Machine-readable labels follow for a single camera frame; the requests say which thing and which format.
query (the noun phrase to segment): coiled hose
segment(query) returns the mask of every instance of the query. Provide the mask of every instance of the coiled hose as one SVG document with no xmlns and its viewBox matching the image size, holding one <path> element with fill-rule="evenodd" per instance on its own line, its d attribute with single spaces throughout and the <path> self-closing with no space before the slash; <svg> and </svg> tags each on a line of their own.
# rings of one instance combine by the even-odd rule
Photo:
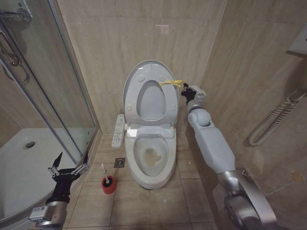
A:
<svg viewBox="0 0 307 230">
<path fill-rule="evenodd" d="M 260 145 L 272 132 L 274 132 L 274 130 L 281 124 L 281 122 L 285 120 L 285 118 L 291 113 L 291 111 L 295 109 L 299 101 L 307 94 L 307 92 L 304 91 L 299 97 L 290 99 L 290 96 L 296 92 L 297 90 L 290 94 L 287 99 L 281 103 L 273 112 L 271 112 L 271 114 L 265 118 L 264 121 L 250 134 L 248 142 L 251 146 Z M 259 134 L 263 128 L 268 126 L 270 122 L 272 123 L 269 128 L 254 142 L 253 140 L 256 135 Z"/>
</svg>

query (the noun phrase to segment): yellow tape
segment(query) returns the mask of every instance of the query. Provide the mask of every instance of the yellow tape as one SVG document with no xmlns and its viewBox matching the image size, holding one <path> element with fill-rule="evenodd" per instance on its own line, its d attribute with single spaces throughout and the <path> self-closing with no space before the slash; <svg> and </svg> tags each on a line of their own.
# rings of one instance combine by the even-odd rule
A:
<svg viewBox="0 0 307 230">
<path fill-rule="evenodd" d="M 177 86 L 178 88 L 182 87 L 182 84 L 184 83 L 183 80 L 167 80 L 165 82 L 159 83 L 160 86 L 165 85 L 165 84 L 173 84 Z"/>
</svg>

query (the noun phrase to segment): toilet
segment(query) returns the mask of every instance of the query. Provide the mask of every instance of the toilet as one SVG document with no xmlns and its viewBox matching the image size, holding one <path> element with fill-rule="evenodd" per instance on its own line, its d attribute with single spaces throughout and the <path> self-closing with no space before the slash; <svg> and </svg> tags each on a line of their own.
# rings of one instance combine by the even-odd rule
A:
<svg viewBox="0 0 307 230">
<path fill-rule="evenodd" d="M 163 63 L 147 60 L 129 74 L 123 93 L 126 160 L 135 181 L 146 189 L 167 183 L 175 168 L 179 93 Z"/>
</svg>

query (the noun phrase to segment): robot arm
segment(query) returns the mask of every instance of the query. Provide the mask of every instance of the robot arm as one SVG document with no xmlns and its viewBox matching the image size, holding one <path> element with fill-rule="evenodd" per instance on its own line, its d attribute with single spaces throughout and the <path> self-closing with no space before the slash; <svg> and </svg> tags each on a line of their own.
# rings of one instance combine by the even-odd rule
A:
<svg viewBox="0 0 307 230">
<path fill-rule="evenodd" d="M 54 160 L 48 170 L 52 179 L 57 183 L 52 196 L 45 206 L 33 208 L 29 220 L 36 223 L 36 228 L 44 230 L 61 230 L 66 219 L 66 207 L 70 201 L 70 189 L 73 181 L 77 180 L 88 169 L 88 153 L 83 164 L 77 168 L 58 170 L 62 153 Z"/>
<path fill-rule="evenodd" d="M 235 156 L 210 114 L 202 109 L 206 94 L 198 86 L 184 84 L 181 95 L 187 99 L 189 123 L 206 164 L 214 170 L 229 196 L 224 200 L 238 230 L 277 229 L 276 216 L 246 170 L 236 170 Z"/>
</svg>

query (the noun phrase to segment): toilet brush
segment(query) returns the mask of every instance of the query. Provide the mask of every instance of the toilet brush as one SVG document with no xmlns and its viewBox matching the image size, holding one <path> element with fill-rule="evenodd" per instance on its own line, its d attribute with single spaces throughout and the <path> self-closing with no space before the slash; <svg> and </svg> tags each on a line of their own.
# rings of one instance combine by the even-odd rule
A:
<svg viewBox="0 0 307 230">
<path fill-rule="evenodd" d="M 106 173 L 106 169 L 104 164 L 101 164 L 101 169 L 104 173 L 104 178 L 101 181 L 101 187 L 104 190 L 105 194 L 111 194 L 116 189 L 116 181 L 114 180 L 113 176 L 108 176 Z"/>
</svg>

